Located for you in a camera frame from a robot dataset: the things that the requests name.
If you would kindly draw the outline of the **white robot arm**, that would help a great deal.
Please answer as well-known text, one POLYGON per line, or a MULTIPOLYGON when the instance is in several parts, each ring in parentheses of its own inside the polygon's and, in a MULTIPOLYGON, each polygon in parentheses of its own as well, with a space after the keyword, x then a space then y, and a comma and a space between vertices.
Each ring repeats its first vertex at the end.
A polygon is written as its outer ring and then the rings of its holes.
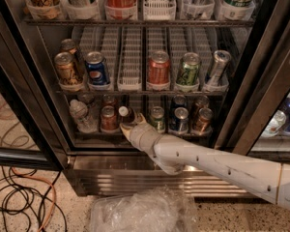
POLYGON ((165 173, 176 175, 193 166, 279 207, 290 210, 290 164, 255 159, 161 134, 140 115, 120 125, 130 144, 165 173))

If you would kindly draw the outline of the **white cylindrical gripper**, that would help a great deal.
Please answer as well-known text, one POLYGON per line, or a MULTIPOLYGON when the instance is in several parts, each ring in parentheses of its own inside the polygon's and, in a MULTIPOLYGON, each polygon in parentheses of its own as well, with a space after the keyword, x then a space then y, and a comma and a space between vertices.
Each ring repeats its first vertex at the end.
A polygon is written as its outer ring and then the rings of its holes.
POLYGON ((134 148, 145 152, 148 156, 153 156, 155 154, 154 146, 162 138, 162 135, 150 124, 147 124, 146 118, 142 113, 137 114, 136 123, 138 125, 133 128, 121 124, 122 134, 134 148))

